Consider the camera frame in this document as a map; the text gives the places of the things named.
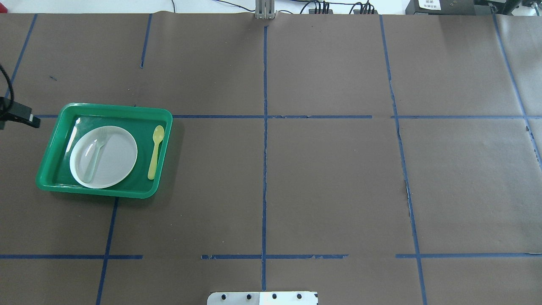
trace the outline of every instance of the black clamp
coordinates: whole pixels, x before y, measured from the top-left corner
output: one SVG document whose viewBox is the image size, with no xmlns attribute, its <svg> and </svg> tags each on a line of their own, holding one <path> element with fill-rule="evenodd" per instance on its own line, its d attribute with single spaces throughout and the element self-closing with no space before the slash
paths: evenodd
<svg viewBox="0 0 542 305">
<path fill-rule="evenodd" d="M 4 109 L 8 110 L 0 115 L 0 129 L 4 129 L 5 122 L 9 120 L 23 123 L 34 128 L 40 127 L 41 120 L 32 114 L 32 108 L 8 98 L 0 97 L 0 112 L 4 112 Z"/>
</svg>

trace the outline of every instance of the white sticker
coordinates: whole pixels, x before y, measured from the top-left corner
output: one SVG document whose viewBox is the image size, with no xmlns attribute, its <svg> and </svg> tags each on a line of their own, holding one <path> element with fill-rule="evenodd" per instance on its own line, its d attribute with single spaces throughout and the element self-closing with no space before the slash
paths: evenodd
<svg viewBox="0 0 542 305">
<path fill-rule="evenodd" d="M 441 10 L 440 0 L 418 0 L 420 8 L 426 10 Z"/>
</svg>

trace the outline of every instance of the cable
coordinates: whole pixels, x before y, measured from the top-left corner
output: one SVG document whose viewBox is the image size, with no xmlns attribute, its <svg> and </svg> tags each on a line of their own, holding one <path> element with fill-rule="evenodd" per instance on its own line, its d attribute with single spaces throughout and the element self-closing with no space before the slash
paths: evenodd
<svg viewBox="0 0 542 305">
<path fill-rule="evenodd" d="M 11 100 L 7 107 L 4 106 L 3 103 L 2 103 L 2 105 L 0 105 L 0 118 L 2 118 L 6 113 L 8 113 L 8 111 L 13 106 L 13 101 L 14 101 L 15 97 L 14 97 L 14 94 L 13 94 L 13 86 L 11 85 L 11 80 L 9 79 L 9 75 L 5 72 L 4 67 L 2 67 L 1 63 L 0 63 L 0 71 L 2 71 L 2 74 L 4 74 L 5 80 L 8 82 L 9 99 Z"/>
<path fill-rule="evenodd" d="M 293 2 L 313 2 L 314 0 L 312 1 L 308 1 L 308 0 L 290 0 L 290 1 L 293 1 Z M 337 2 L 326 2 L 326 3 L 329 3 L 329 4 L 342 4 L 342 5 L 354 5 L 354 3 L 337 3 Z"/>
<path fill-rule="evenodd" d="M 299 12 L 300 14 L 303 14 L 303 11 L 305 10 L 305 8 L 307 7 L 307 5 L 311 4 L 314 2 L 314 11 L 316 12 L 316 2 L 318 2 L 318 5 L 320 5 L 320 2 L 317 1 L 317 0 L 311 0 L 311 1 L 303 1 L 303 2 L 306 2 L 305 5 L 303 5 L 303 8 L 301 9 L 301 12 Z"/>
<path fill-rule="evenodd" d="M 365 3 L 365 8 L 367 9 L 366 15 L 375 13 L 375 6 L 369 3 L 369 0 L 367 0 L 367 3 Z"/>
<path fill-rule="evenodd" d="M 330 3 L 327 2 L 324 0 L 324 11 L 322 12 L 322 14 L 329 14 L 330 13 Z"/>
<path fill-rule="evenodd" d="M 233 5 L 233 6 L 235 6 L 235 7 L 238 7 L 238 8 L 241 8 L 241 9 L 243 9 L 243 10 L 250 11 L 250 12 L 255 12 L 255 11 L 256 11 L 256 10 L 249 10 L 249 9 L 247 9 L 246 7 L 242 7 L 242 6 L 238 5 L 238 4 L 231 3 L 231 2 L 227 2 L 227 1 L 223 1 L 223 0 L 213 0 L 213 1 L 228 3 L 228 4 L 230 4 L 230 5 Z"/>
<path fill-rule="evenodd" d="M 363 10 L 363 3 L 357 2 L 357 3 L 354 4 L 354 5 L 352 6 L 352 8 L 350 9 L 350 13 L 348 13 L 349 15 L 354 11 L 354 8 L 355 8 L 356 5 L 358 5 L 358 4 L 359 4 L 359 6 L 361 6 L 361 8 L 359 9 L 359 11 L 362 11 L 362 10 Z"/>
</svg>

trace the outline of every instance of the spoon handle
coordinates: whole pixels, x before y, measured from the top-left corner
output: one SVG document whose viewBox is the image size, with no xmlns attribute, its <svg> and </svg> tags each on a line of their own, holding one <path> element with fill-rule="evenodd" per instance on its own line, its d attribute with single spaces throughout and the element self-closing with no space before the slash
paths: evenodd
<svg viewBox="0 0 542 305">
<path fill-rule="evenodd" d="M 154 175 L 156 174 L 156 166 L 158 164 L 158 142 L 154 142 L 154 149 L 152 150 L 151 165 L 149 165 L 149 173 L 147 178 L 149 180 L 154 180 Z"/>
</svg>

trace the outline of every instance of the metal bracket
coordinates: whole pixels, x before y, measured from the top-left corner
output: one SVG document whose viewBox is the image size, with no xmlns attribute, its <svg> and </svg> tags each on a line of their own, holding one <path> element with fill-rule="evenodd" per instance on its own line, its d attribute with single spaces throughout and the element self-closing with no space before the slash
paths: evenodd
<svg viewBox="0 0 542 305">
<path fill-rule="evenodd" d="M 256 0 L 256 19 L 275 19 L 275 0 Z"/>
<path fill-rule="evenodd" d="M 212 293 L 207 305 L 318 305 L 318 293 L 311 291 L 264 291 Z"/>
<path fill-rule="evenodd" d="M 3 105 L 2 109 L 6 109 L 10 103 L 10 99 L 0 97 L 0 105 Z M 23 123 L 34 128 L 39 128 L 41 122 L 39 118 L 32 114 L 32 108 L 19 104 L 16 101 L 13 101 L 9 111 L 0 117 L 0 129 L 4 129 L 5 121 L 8 120 Z"/>
</svg>

